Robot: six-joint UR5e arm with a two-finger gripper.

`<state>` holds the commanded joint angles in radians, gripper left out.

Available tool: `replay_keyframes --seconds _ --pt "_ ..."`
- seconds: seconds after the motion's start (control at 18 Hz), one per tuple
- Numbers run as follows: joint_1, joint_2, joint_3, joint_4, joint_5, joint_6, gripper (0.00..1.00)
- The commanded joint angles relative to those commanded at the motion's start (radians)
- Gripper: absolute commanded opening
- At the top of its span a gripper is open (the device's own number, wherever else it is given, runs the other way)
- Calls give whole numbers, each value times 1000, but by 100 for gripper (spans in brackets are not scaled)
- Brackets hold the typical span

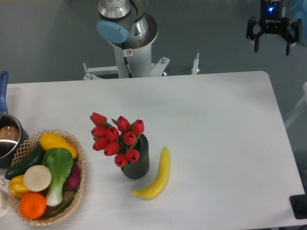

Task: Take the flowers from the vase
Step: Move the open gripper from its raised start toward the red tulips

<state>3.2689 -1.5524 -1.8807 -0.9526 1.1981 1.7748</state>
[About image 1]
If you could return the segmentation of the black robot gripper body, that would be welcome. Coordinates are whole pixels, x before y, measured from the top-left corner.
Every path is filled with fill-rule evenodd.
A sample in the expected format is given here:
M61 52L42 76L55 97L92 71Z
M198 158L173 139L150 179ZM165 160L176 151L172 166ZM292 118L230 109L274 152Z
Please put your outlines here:
M265 34L281 35L289 25L289 0L261 0L258 25Z

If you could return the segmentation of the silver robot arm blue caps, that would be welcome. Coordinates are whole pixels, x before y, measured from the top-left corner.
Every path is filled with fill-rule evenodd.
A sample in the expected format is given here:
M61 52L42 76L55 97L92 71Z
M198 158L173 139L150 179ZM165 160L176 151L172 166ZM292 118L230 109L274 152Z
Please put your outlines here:
M144 12L142 0L101 0L98 4L100 21L96 29L101 37L121 49L137 49L150 44L157 36L154 18ZM288 0L262 0L260 18L251 17L247 24L246 38L259 49L263 34L280 35L290 46L301 39L301 19L289 19Z

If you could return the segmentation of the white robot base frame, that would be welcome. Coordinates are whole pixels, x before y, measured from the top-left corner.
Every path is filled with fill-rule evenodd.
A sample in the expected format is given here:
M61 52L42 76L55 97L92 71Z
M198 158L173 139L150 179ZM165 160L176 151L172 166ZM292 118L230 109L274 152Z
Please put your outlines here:
M141 78L167 76L167 66L170 59L162 56L155 63L152 62L152 45L141 48L122 49L113 46L116 59L115 66L88 68L83 63L84 80L100 80L110 78Z

